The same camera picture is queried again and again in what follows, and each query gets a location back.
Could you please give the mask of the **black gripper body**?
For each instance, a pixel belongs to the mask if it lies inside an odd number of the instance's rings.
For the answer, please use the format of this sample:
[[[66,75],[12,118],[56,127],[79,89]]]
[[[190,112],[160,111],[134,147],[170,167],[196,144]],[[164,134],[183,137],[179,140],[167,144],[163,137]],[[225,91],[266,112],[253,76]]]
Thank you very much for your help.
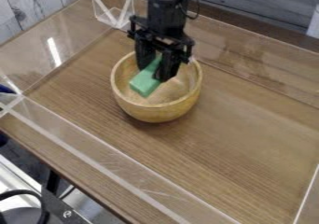
[[[156,52],[178,50],[182,62],[187,63],[192,54],[195,40],[184,33],[188,0],[147,0],[147,14],[130,17],[128,37],[142,37],[152,43]]]

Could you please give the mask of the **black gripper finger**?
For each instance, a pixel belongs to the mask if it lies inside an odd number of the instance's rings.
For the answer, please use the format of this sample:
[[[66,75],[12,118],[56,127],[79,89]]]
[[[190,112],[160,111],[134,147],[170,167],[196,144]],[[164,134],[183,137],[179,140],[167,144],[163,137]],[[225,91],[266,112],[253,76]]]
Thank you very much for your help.
[[[159,82],[168,81],[178,74],[180,63],[180,52],[178,50],[166,50],[162,53],[159,68],[156,70],[154,78]]]
[[[142,37],[136,38],[136,60],[138,60],[138,67],[140,70],[143,70],[150,63],[156,58],[156,50],[152,46],[152,43],[143,39]]]

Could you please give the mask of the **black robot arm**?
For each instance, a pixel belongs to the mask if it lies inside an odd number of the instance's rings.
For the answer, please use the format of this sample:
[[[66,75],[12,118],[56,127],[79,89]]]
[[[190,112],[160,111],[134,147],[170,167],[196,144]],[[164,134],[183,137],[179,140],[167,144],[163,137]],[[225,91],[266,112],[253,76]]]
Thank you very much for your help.
[[[188,63],[192,56],[195,40],[184,33],[188,19],[188,0],[147,0],[147,16],[132,15],[128,37],[135,40],[139,69],[155,60],[156,52],[162,54],[154,78],[168,81],[179,72],[182,63]]]

